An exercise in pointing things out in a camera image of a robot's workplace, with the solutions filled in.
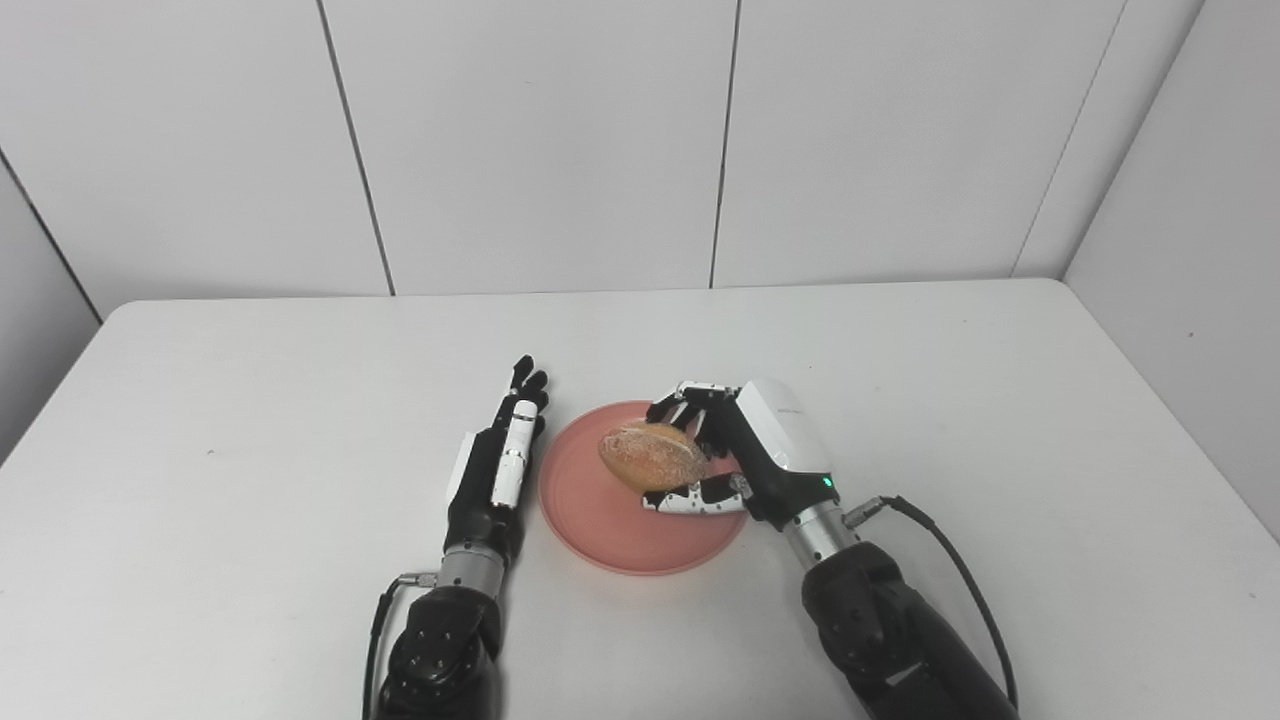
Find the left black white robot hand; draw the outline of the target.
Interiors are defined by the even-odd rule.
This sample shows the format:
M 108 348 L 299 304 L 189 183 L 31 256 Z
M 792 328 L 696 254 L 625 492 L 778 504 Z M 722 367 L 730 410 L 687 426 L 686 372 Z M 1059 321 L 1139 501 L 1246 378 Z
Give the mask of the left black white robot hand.
M 515 365 L 492 424 L 463 443 L 447 511 L 443 550 L 486 547 L 513 562 L 525 539 L 524 484 L 545 429 L 548 374 L 530 355 Z

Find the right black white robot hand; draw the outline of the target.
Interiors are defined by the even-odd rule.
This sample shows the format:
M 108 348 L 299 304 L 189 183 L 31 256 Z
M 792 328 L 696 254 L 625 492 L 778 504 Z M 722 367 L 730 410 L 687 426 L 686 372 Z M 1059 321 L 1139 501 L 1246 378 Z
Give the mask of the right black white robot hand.
M 730 387 L 685 380 L 652 404 L 645 419 L 652 425 L 694 429 L 694 443 L 708 457 L 727 457 L 736 465 L 673 489 L 648 491 L 643 506 L 649 511 L 748 512 L 785 530 L 840 503 L 819 433 L 794 392 L 780 382 L 755 379 Z

